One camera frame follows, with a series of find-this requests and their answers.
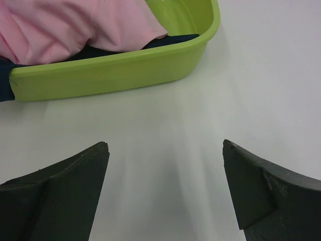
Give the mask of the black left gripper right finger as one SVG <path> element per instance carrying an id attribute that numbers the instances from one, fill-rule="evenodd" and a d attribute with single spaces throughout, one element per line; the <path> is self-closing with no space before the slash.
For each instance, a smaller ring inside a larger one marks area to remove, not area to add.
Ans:
<path id="1" fill-rule="evenodd" d="M 246 240 L 320 240 L 320 181 L 223 141 L 226 178 Z"/>

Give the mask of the pink t shirt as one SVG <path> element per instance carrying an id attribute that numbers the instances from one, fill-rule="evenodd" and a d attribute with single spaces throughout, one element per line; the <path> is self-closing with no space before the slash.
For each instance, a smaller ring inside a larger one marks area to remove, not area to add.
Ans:
<path id="1" fill-rule="evenodd" d="M 86 45 L 137 51 L 166 35 L 145 1 L 1 1 L 1 56 L 15 64 L 61 62 Z"/>

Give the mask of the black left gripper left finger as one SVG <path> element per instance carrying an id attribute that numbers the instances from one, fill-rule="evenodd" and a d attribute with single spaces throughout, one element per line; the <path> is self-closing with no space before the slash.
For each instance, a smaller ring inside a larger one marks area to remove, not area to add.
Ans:
<path id="1" fill-rule="evenodd" d="M 108 144 L 1 184 L 1 240 L 89 240 Z"/>

